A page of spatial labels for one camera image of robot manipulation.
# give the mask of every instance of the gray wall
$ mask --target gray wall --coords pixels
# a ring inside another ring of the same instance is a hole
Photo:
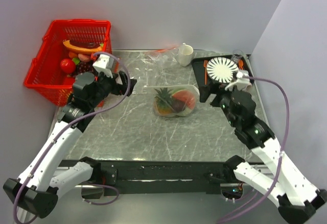
[[[327,0],[282,0],[251,58],[254,73],[288,94],[286,153],[317,187],[327,188]],[[282,138],[285,105],[279,90],[259,83],[270,125]],[[311,223],[326,223],[326,207]]]
[[[16,178],[44,143],[54,106],[23,87],[50,19],[39,0],[0,0],[1,186]],[[0,223],[10,223],[12,204],[0,191]]]
[[[115,49],[195,49],[252,53],[280,0],[41,0],[56,18],[112,22]]]

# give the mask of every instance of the metal table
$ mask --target metal table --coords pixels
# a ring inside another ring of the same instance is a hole
[[[95,116],[81,138],[65,157],[78,160],[216,161],[239,155],[249,162],[260,162],[234,135],[219,108],[197,103],[189,117],[163,118],[152,111],[153,95],[145,86],[194,84],[191,66],[178,64],[162,68],[145,58],[142,51],[113,51],[137,79],[133,94],[118,107]],[[219,53],[195,51],[194,57]],[[250,90],[257,103],[256,114],[267,122],[256,86]],[[104,107],[121,99],[109,95]]]

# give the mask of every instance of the toy fruit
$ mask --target toy fruit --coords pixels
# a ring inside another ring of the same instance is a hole
[[[66,40],[63,42],[64,46],[71,52],[80,54],[92,54],[102,51],[100,44],[94,42],[77,42]]]
[[[91,60],[91,56],[86,55],[86,54],[78,54],[78,58],[82,61],[82,62],[89,62]]]
[[[68,56],[69,56],[71,59],[74,59],[74,58],[77,58],[77,57],[78,57],[78,54],[77,54],[77,53],[74,53],[74,52],[69,52],[69,53],[68,53]]]
[[[185,110],[186,104],[178,99],[172,97],[168,88],[155,89],[157,95],[154,99],[154,107],[160,115],[176,115]]]
[[[73,58],[72,61],[75,63],[75,65],[78,65],[81,62],[77,57]]]
[[[186,117],[195,108],[196,97],[188,89],[176,88],[168,90],[167,87],[154,89],[157,94],[154,98],[153,108],[157,115],[163,117]]]
[[[196,104],[195,95],[188,89],[175,89],[172,91],[172,97],[176,100],[180,100],[186,104],[189,109],[194,109]]]
[[[92,62],[83,62],[81,61],[77,66],[76,66],[76,73],[84,73],[84,72],[93,72],[93,66]]]
[[[71,59],[63,59],[60,62],[60,68],[66,73],[71,74],[75,71],[76,65]]]

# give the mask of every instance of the white cup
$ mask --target white cup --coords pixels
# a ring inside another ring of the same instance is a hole
[[[178,49],[177,60],[181,66],[187,66],[191,63],[193,56],[193,48],[183,43]]]

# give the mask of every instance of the red plastic basket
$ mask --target red plastic basket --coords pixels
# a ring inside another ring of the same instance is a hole
[[[60,69],[60,61],[68,57],[68,50],[62,42],[76,40],[103,43],[103,50],[111,53],[110,27],[109,21],[92,19],[53,21],[43,37],[36,58],[32,60],[24,85],[35,89],[56,105],[66,105],[75,79],[67,77]]]

